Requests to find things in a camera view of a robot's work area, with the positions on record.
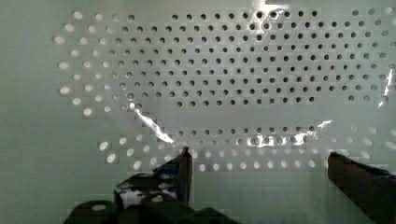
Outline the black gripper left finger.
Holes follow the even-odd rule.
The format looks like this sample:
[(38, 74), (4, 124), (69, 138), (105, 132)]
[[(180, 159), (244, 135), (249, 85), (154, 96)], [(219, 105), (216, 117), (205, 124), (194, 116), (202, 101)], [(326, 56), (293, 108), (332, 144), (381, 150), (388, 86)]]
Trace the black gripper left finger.
[(151, 173), (132, 175), (114, 188), (114, 202), (122, 208), (138, 206), (151, 196), (168, 195), (188, 203), (191, 194), (192, 155), (189, 147)]

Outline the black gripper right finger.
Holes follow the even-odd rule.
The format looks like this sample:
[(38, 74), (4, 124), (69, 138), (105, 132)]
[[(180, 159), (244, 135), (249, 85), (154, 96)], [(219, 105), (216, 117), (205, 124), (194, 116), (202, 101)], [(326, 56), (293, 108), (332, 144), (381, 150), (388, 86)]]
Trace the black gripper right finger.
[(332, 152), (328, 178), (375, 224), (395, 224), (395, 175)]

